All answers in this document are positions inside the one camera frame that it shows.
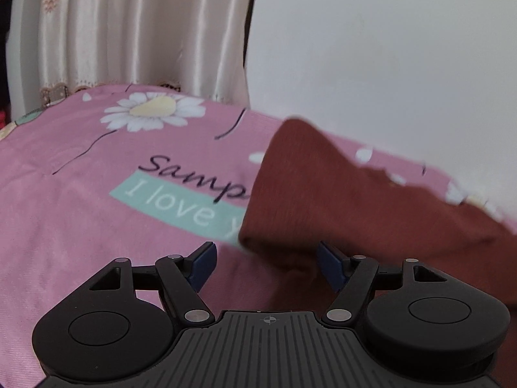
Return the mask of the dark red knit garment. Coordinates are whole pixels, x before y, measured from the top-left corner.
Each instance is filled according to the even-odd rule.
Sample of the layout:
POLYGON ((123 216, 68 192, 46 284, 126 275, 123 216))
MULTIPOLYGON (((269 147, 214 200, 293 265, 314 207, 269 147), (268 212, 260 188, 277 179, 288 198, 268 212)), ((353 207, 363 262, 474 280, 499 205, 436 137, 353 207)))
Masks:
POLYGON ((239 239, 282 276, 271 303, 280 323, 250 329, 259 385, 515 386, 516 235, 483 209, 358 167, 313 126, 291 119, 266 151, 239 239), (336 293, 319 269, 319 243, 381 265, 415 258, 500 300, 510 324, 491 372, 467 383, 415 382, 376 363, 354 331, 325 326, 336 293))

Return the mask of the pink floral bed sheet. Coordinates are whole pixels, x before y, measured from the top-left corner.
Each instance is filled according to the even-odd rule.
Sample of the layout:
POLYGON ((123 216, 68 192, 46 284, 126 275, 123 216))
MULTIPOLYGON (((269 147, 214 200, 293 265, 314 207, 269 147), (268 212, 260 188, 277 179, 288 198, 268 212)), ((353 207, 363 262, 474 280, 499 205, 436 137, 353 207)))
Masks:
MULTIPOLYGON (((203 286, 214 312, 271 310, 278 267, 239 239, 251 192, 284 122, 169 89, 90 89, 1 132, 1 382, 44 377, 32 330, 117 257, 136 265, 216 244, 203 286)), ((358 167, 457 205, 445 174, 319 131, 358 167)), ((516 235, 496 209, 481 208, 516 235)))

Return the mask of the cream satin curtain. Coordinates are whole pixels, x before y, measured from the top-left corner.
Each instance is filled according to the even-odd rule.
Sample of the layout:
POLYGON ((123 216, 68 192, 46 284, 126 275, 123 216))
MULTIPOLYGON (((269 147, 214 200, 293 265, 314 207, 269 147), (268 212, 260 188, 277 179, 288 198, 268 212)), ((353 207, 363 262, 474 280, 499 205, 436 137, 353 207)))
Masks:
POLYGON ((247 105, 253 0, 11 0, 14 116, 107 84, 165 86, 247 105))

